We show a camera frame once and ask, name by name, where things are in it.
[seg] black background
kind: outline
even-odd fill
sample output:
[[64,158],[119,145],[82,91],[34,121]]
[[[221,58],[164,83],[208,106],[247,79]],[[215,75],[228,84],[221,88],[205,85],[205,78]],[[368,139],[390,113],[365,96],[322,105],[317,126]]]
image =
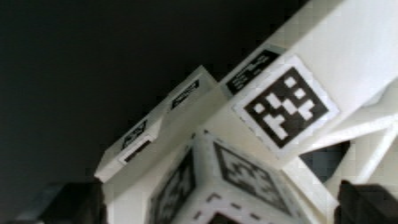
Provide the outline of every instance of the black background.
[[0,0],[0,223],[203,64],[221,78],[306,0]]

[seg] white surface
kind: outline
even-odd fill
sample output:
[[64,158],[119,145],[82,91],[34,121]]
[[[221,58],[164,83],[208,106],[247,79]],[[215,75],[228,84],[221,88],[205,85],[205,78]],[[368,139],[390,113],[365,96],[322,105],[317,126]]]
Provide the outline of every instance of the white surface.
[[[159,137],[159,131],[160,131],[160,126],[162,126],[162,120],[164,120],[164,114],[166,114],[166,109],[167,109],[167,100],[162,101],[159,106],[155,107],[153,111],[150,112],[148,116],[144,119],[139,121],[137,125],[134,128],[128,130],[127,134],[109,147],[102,162],[98,165],[96,173],[95,176],[100,178],[102,182],[107,182],[119,170],[123,169],[127,162],[125,158],[128,155],[135,152],[143,144],[146,143],[146,140],[155,141]],[[123,149],[123,142],[125,138],[130,134],[130,132],[135,130],[137,126],[141,125],[141,122],[148,119],[146,122],[146,131]]]
[[196,101],[201,99],[201,97],[207,95],[207,93],[217,86],[217,81],[203,66],[199,66],[191,76],[187,77],[185,81],[182,82],[182,84],[169,93],[167,100],[171,104],[180,94],[185,92],[187,89],[191,89],[191,85],[196,82],[196,80],[199,80],[199,87],[192,89],[187,99],[175,108],[171,105],[167,107],[162,129],[169,128],[171,123],[175,122],[176,119],[180,119],[182,114],[187,113],[189,107],[192,106]]
[[111,224],[144,223],[148,197],[175,164],[182,145],[187,144],[198,126],[208,120],[224,103],[224,93],[221,89],[214,89],[196,104],[187,107],[185,113],[169,127],[162,129],[159,139],[141,153],[135,162],[128,163],[105,183],[105,201],[112,213]]
[[334,175],[326,182],[326,186],[334,197],[338,197],[340,183],[343,179],[349,180],[352,184],[368,183],[397,138],[397,134],[398,123],[393,124],[382,131],[352,140],[352,147],[349,149],[342,164]]

